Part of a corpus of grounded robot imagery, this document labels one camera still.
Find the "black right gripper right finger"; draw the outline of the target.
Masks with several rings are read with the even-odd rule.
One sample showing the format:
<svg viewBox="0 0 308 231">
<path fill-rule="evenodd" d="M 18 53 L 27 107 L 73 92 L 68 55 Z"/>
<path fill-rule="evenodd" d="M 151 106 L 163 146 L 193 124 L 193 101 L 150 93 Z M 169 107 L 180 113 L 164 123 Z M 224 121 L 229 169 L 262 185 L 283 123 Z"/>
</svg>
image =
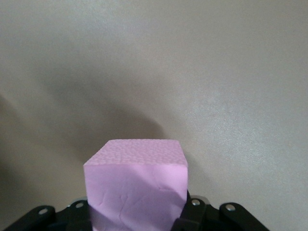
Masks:
<svg viewBox="0 0 308 231">
<path fill-rule="evenodd" d="M 235 202 L 214 208 L 202 196 L 186 192 L 185 204 L 179 217 L 174 220 L 174 231 L 265 231 L 267 227 L 245 207 Z"/>
</svg>

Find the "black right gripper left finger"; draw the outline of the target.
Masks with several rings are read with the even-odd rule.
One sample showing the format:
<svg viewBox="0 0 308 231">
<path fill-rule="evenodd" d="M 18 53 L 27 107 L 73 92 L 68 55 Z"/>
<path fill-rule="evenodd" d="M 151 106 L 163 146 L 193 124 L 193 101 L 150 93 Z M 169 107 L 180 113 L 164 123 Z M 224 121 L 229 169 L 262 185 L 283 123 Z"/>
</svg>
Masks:
<svg viewBox="0 0 308 231">
<path fill-rule="evenodd" d="M 37 206 L 5 228 L 6 231 L 91 231 L 87 197 L 76 199 L 61 211 L 50 205 Z"/>
</svg>

